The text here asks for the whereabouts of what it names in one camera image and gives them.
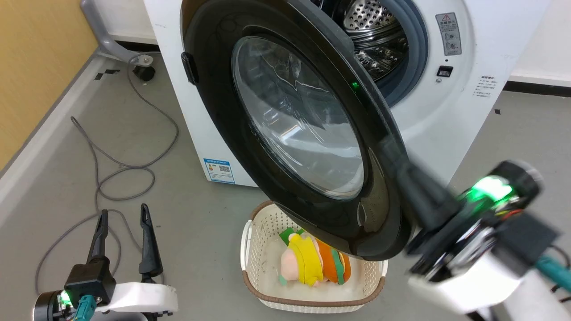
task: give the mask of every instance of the teal cable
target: teal cable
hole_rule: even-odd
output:
[[[95,313],[97,302],[92,295],[84,295],[79,300],[79,306],[75,312],[73,321],[89,321]]]
[[[571,293],[571,271],[559,264],[558,261],[550,256],[543,255],[537,261],[536,268],[555,284]]]

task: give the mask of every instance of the green cloth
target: green cloth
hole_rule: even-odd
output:
[[[341,263],[341,258],[339,257],[339,252],[334,248],[331,248],[331,255],[333,256],[333,262],[335,264],[335,271],[337,271],[337,284],[343,285],[345,279],[343,279],[343,274],[345,273],[345,268],[343,263]]]
[[[286,286],[286,285],[287,285],[287,280],[284,279],[283,276],[279,275],[279,276],[278,276],[278,279],[280,280],[280,283],[281,283],[283,286]]]
[[[300,228],[295,233],[301,235],[304,232],[305,231],[303,230],[303,228]],[[293,234],[293,229],[291,227],[288,227],[287,229],[285,229],[283,232],[280,233],[280,238],[282,239],[282,241],[284,241],[285,245],[289,245],[289,236],[291,234]]]

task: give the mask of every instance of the gray cable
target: gray cable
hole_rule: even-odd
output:
[[[151,166],[152,164],[158,162],[161,158],[163,158],[173,147],[173,145],[175,144],[176,140],[178,139],[178,135],[179,135],[179,127],[176,124],[176,122],[174,121],[174,119],[172,119],[167,113],[165,113],[163,110],[161,110],[160,108],[156,107],[153,103],[151,103],[150,101],[148,101],[147,99],[145,99],[143,96],[141,96],[141,94],[139,93],[139,91],[135,88],[135,85],[133,85],[133,82],[131,80],[131,77],[129,76],[129,68],[131,67],[131,64],[133,62],[133,60],[139,56],[142,55],[147,55],[147,54],[160,54],[160,51],[149,51],[146,53],[140,53],[137,54],[133,57],[131,57],[131,59],[129,59],[129,61],[127,62],[127,80],[129,81],[129,85],[131,85],[131,88],[135,91],[135,93],[137,94],[137,96],[139,96],[140,99],[142,99],[144,102],[146,102],[149,106],[151,106],[152,108],[154,108],[156,111],[158,111],[159,113],[163,114],[163,116],[165,116],[171,123],[172,125],[175,127],[175,136],[172,140],[172,142],[170,143],[170,145],[168,145],[168,147],[164,150],[164,152],[162,152],[158,157],[156,157],[155,159],[153,159],[152,161],[143,164],[143,165],[131,165],[131,164],[127,164],[127,163],[123,163],[118,161],[117,159],[113,158],[111,155],[109,155],[108,153],[106,153],[105,151],[103,151],[101,148],[99,148],[99,146],[97,146],[92,140],[91,138],[89,138],[89,136],[87,135],[87,133],[85,132],[85,130],[83,129],[83,127],[79,124],[79,122],[77,121],[77,119],[75,119],[75,117],[71,117],[71,122],[73,123],[73,125],[79,130],[79,133],[85,138],[85,140],[87,141],[87,145],[89,146],[89,149],[91,151],[91,155],[93,156],[93,161],[95,163],[95,184],[96,184],[96,189],[95,189],[95,214],[88,216],[82,220],[80,220],[79,222],[77,222],[75,225],[73,225],[72,227],[70,227],[67,231],[65,231],[51,246],[50,248],[48,248],[48,250],[44,253],[42,259],[40,260],[37,268],[36,268],[36,273],[35,273],[35,279],[34,279],[34,287],[35,287],[35,292],[37,295],[40,294],[39,292],[39,273],[42,270],[42,266],[44,264],[44,261],[47,259],[47,257],[50,255],[50,253],[52,252],[52,250],[59,244],[59,242],[61,242],[65,237],[68,236],[69,233],[71,233],[74,229],[78,228],[80,225],[86,223],[87,221],[90,221],[92,219],[96,219],[99,217],[100,215],[100,209],[99,209],[99,204],[97,201],[97,197],[101,194],[101,196],[103,196],[106,199],[109,200],[128,200],[128,199],[134,199],[137,198],[143,194],[145,194],[146,192],[148,192],[149,190],[151,190],[151,188],[153,187],[153,185],[155,184],[155,173],[149,168],[149,166]],[[105,157],[107,157],[109,160],[113,161],[116,164],[119,164],[121,166],[123,166],[124,168],[115,171],[113,173],[111,173],[110,175],[104,177],[102,180],[99,180],[99,161],[97,159],[97,155],[95,153],[95,150],[98,150],[101,154],[103,154]],[[111,179],[114,176],[117,176],[118,174],[128,171],[128,170],[144,170],[147,171],[149,174],[151,174],[152,177],[152,181],[149,184],[149,186],[144,189],[142,192],[139,192],[135,195],[132,196],[126,196],[126,197],[114,197],[114,196],[109,196],[107,194],[105,194],[101,187],[102,185],[107,182],[109,179]],[[135,245],[135,247],[137,248],[137,250],[139,250],[139,252],[142,252],[141,246],[139,245],[139,243],[136,241],[135,237],[133,236],[133,233],[131,232],[131,229],[129,228],[129,224],[127,223],[127,219],[125,218],[125,215],[118,210],[113,210],[113,209],[109,209],[109,212],[114,212],[117,213],[121,216],[121,218],[123,219],[123,224],[125,225],[125,227],[127,228],[127,232],[129,233],[129,237],[131,238],[131,241],[133,242],[133,244]],[[111,274],[115,275],[115,272],[117,271],[117,268],[119,268],[119,264],[121,262],[121,242],[119,240],[119,238],[117,237],[117,234],[115,233],[115,231],[109,227],[109,233],[111,234],[111,236],[115,239],[115,241],[117,242],[117,263],[115,264],[115,267],[113,268]],[[166,279],[164,276],[164,273],[160,275],[161,277],[161,283],[165,284],[166,283]]]

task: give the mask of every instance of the washing machine door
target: washing machine door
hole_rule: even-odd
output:
[[[256,184],[340,251],[398,254],[412,227],[379,143],[404,145],[346,33],[310,0],[195,7],[182,54],[189,81]]]

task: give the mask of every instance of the yellow wall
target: yellow wall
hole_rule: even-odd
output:
[[[79,0],[0,0],[0,168],[96,48]]]

